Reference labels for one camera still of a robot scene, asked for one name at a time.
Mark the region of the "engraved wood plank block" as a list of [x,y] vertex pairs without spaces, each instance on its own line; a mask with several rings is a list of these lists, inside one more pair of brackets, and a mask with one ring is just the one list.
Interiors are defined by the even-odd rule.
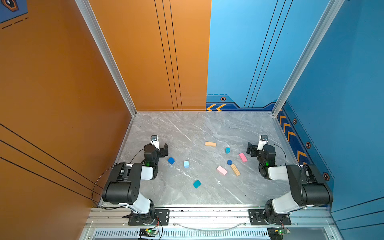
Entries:
[[240,171],[238,170],[235,164],[231,164],[231,168],[237,177],[241,175]]

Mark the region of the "light pink rectangular block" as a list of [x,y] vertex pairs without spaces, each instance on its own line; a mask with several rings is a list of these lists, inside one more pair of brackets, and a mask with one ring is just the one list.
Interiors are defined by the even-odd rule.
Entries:
[[224,169],[222,166],[218,166],[217,167],[217,171],[222,174],[222,175],[226,175],[228,173],[228,171],[226,169]]

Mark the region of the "plain wood plank block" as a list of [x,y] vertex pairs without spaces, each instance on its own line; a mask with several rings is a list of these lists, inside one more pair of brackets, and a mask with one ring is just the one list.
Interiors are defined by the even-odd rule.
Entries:
[[217,143],[213,143],[213,142],[205,142],[205,146],[207,146],[207,147],[216,147],[216,146],[217,146]]

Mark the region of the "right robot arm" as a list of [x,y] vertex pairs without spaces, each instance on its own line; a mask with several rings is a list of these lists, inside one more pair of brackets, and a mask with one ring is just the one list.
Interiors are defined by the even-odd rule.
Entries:
[[248,143],[247,153],[256,157],[261,176],[266,180],[287,181],[290,191],[266,202],[263,211],[257,211],[253,219],[269,225],[283,224],[292,212],[306,207],[332,204],[333,193],[327,181],[315,165],[276,165],[276,148],[262,141],[258,145]]

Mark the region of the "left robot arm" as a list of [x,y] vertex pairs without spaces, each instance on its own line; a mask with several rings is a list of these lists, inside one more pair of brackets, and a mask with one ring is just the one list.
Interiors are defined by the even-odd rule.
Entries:
[[154,202],[140,193],[142,181],[154,180],[159,172],[159,160],[169,155],[169,147],[144,146],[141,163],[119,163],[113,166],[102,193],[104,202],[132,210],[131,217],[151,225],[156,220]]

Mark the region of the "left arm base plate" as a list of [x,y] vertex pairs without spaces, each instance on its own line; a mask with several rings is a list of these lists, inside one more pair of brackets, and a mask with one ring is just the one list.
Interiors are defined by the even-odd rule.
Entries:
[[148,214],[132,214],[129,218],[129,226],[155,226],[160,222],[161,226],[168,226],[170,219],[169,209],[155,209]]

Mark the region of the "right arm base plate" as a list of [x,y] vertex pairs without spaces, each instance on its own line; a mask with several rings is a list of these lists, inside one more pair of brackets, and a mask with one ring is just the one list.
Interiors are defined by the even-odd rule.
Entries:
[[288,214],[276,214],[275,212],[267,214],[262,209],[249,209],[248,214],[252,226],[281,224],[289,226],[292,224]]

